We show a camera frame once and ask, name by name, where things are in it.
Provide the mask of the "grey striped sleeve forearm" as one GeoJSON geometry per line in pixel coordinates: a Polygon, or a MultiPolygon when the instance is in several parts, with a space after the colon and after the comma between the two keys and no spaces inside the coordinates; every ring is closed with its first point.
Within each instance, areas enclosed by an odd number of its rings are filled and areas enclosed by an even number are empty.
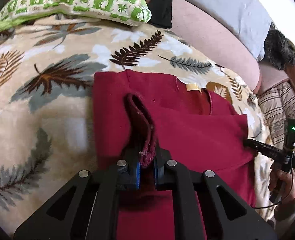
{"type": "Polygon", "coordinates": [[[295,239],[295,200],[278,205],[274,217],[267,223],[274,229],[278,239],[295,239]]]}

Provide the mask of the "right hand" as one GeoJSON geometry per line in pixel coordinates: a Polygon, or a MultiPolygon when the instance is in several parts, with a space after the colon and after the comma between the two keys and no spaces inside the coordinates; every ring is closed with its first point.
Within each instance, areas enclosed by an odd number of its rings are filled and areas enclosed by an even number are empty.
{"type": "Polygon", "coordinates": [[[288,204],[295,200],[295,172],[290,173],[271,166],[268,189],[271,192],[270,202],[277,204],[288,204]]]}

